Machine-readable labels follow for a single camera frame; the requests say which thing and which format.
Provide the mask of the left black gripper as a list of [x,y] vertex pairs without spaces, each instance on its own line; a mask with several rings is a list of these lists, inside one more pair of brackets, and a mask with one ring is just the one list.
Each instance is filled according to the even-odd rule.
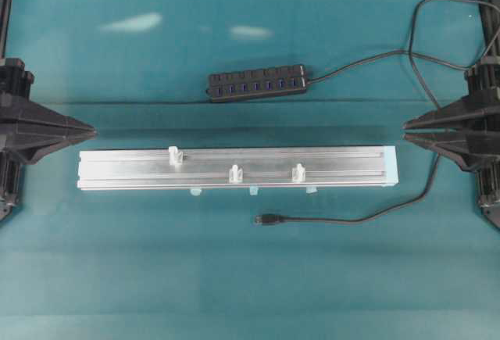
[[[34,75],[25,70],[21,59],[1,59],[1,199],[18,199],[23,165],[33,165],[47,155],[96,137],[90,125],[64,116],[29,100]],[[8,137],[17,125],[54,127],[87,136],[17,149],[7,148]]]

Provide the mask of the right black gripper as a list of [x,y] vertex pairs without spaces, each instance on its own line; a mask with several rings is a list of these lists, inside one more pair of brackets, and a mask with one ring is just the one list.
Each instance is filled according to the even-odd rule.
[[405,133],[404,139],[453,161],[477,176],[481,206],[499,204],[499,65],[477,63],[466,74],[469,97],[404,124],[405,130],[453,129],[484,132],[474,141],[459,132]]

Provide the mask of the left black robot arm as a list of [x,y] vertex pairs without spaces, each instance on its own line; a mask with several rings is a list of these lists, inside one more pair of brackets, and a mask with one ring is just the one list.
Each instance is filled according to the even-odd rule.
[[94,138],[90,125],[30,100],[34,75],[21,59],[1,60],[1,219],[20,201],[23,168]]

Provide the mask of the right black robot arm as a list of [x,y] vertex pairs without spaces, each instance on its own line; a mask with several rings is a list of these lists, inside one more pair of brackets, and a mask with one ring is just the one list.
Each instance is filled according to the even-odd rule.
[[499,57],[466,71],[468,94],[404,125],[404,139],[475,174],[478,206],[499,226]]

